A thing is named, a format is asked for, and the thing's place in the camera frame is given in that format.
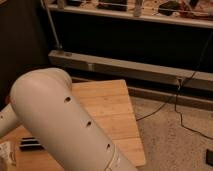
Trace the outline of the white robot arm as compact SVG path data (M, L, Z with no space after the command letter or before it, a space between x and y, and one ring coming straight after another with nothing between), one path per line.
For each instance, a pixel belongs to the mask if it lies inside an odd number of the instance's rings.
M71 92L58 68L20 76L0 111L0 137L24 126L65 171L137 171Z

